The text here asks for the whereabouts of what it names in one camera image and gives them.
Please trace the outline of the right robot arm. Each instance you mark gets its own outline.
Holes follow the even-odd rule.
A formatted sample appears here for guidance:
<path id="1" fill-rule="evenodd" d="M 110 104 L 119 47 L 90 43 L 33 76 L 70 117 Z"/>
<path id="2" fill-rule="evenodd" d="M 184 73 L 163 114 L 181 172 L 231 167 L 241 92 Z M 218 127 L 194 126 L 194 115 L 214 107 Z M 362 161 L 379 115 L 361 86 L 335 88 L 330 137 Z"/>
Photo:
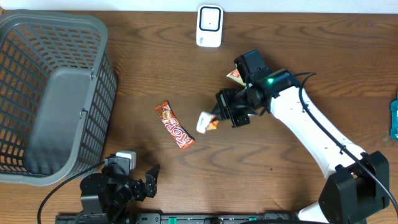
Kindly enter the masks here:
<path id="1" fill-rule="evenodd" d="M 389 205 L 397 206 L 389 190 L 387 158 L 350 141 L 313 104 L 304 89 L 312 72 L 303 72 L 302 81 L 286 69 L 274 72 L 258 50 L 240 55 L 234 64 L 245 87 L 216 94 L 216 118 L 229 119 L 237 128 L 249 124 L 250 116 L 273 115 L 303 144 L 326 179 L 318 200 L 296 213 L 297 223 L 366 223 Z"/>

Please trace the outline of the grey plastic shopping basket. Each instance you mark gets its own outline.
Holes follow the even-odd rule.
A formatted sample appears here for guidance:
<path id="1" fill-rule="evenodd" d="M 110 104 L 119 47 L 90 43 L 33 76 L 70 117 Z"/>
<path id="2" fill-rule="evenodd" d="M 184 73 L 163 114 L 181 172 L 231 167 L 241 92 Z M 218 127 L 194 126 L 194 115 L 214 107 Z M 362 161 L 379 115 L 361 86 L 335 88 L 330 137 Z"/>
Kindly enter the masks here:
<path id="1" fill-rule="evenodd" d="M 1 181 L 46 186 L 94 172 L 117 79 L 93 17 L 1 16 Z"/>

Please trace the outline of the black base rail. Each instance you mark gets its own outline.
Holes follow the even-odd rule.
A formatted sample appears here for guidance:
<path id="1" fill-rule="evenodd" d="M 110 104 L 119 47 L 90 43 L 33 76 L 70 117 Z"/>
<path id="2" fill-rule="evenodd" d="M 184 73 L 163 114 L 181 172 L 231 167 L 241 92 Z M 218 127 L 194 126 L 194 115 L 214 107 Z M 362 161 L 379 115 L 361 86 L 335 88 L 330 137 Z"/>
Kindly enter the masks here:
<path id="1" fill-rule="evenodd" d="M 57 215 L 56 224 L 74 223 L 130 223 L 130 224 L 238 224 L 238 223 L 305 223 L 298 216 L 287 212 L 267 212 L 264 214 L 160 214 L 124 212 L 114 220 L 104 215 Z"/>

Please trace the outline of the orange chocolate bar wrapper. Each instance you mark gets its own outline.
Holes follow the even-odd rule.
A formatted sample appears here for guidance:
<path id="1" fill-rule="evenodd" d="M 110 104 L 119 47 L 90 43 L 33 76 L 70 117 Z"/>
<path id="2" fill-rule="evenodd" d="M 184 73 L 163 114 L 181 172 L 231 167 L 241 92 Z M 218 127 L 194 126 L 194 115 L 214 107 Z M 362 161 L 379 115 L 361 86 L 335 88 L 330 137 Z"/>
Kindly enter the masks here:
<path id="1" fill-rule="evenodd" d="M 179 148 L 186 149 L 195 143 L 195 140 L 186 132 L 178 119 L 175 117 L 168 101 L 164 101 L 163 103 L 157 105 L 154 110 L 159 115 L 166 130 L 174 138 Z"/>

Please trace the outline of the small orange box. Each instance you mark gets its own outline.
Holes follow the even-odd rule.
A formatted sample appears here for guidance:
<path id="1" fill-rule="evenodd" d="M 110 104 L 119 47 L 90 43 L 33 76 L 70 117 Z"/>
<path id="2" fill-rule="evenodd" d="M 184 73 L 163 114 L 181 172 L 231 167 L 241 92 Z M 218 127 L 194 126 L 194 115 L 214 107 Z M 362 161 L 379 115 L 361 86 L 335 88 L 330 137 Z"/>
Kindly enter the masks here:
<path id="1" fill-rule="evenodd" d="M 216 130 L 218 127 L 218 119 L 215 114 L 201 112 L 197 122 L 196 131 L 205 134 L 207 131 Z"/>

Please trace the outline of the yellow white snack bag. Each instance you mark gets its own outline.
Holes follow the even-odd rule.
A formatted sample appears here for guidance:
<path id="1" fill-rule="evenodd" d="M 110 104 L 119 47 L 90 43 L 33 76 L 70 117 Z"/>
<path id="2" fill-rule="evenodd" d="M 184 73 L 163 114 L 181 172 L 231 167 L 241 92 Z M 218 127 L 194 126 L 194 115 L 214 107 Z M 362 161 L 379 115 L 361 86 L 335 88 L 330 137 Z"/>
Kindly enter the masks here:
<path id="1" fill-rule="evenodd" d="M 244 80 L 242 79 L 242 76 L 238 72 L 237 68 L 235 68 L 233 71 L 229 72 L 226 77 L 232 79 L 233 81 L 237 82 L 238 84 L 240 84 L 242 86 L 246 85 Z"/>

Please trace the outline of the white barcode scanner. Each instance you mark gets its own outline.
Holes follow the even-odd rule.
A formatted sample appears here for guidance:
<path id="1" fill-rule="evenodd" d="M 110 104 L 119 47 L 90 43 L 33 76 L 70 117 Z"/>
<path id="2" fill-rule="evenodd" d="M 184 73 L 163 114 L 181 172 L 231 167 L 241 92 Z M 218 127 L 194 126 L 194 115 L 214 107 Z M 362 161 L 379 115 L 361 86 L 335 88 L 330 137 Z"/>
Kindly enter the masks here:
<path id="1" fill-rule="evenodd" d="M 224 10 L 217 5 L 204 4 L 198 8 L 196 44 L 217 48 L 221 45 Z"/>

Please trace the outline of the blue mouthwash bottle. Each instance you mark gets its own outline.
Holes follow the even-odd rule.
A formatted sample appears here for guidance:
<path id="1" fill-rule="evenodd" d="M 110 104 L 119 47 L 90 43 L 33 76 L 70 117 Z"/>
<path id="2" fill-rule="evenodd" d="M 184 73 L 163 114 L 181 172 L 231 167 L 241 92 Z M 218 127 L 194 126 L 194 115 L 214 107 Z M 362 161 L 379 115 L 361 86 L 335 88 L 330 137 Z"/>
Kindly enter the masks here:
<path id="1" fill-rule="evenodd" d="M 397 99 L 395 99 L 391 105 L 390 105 L 390 111 L 391 111 L 391 130 L 390 130 L 390 136 L 392 139 L 397 140 Z"/>

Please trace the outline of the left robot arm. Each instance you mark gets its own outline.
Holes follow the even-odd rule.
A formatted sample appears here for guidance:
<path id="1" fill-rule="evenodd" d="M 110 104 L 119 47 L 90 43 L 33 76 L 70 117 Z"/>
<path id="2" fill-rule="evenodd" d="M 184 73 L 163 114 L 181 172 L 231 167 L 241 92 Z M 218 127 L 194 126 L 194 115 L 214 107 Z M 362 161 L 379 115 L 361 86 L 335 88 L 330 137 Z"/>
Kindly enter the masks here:
<path id="1" fill-rule="evenodd" d="M 160 165 L 145 173 L 145 180 L 130 177 L 132 160 L 111 155 L 104 160 L 100 173 L 86 176 L 80 183 L 83 211 L 76 223 L 135 223 L 127 211 L 133 202 L 155 197 Z"/>

